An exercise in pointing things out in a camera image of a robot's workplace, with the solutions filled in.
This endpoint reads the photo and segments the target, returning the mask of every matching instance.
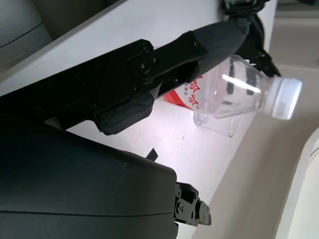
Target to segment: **plastic water bottle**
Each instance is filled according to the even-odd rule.
[[[302,82],[297,79],[267,77],[240,56],[233,55],[162,99],[216,119],[262,112],[290,120],[301,88]]]

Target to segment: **white bottle cap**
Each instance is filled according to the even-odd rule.
[[[303,84],[294,78],[275,77],[267,92],[263,113],[290,120]]]

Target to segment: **beige wall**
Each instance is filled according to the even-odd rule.
[[[276,233],[299,154],[319,127],[319,71],[279,66],[303,81],[291,121],[257,114],[209,206],[212,225],[194,239],[271,239]]]

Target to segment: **black mount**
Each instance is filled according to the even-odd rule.
[[[192,226],[211,225],[209,211],[209,207],[200,200],[195,188],[185,183],[176,184],[175,221]]]

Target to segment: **black plastic cover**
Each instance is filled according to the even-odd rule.
[[[0,123],[1,239],[176,238],[172,169],[48,125]]]

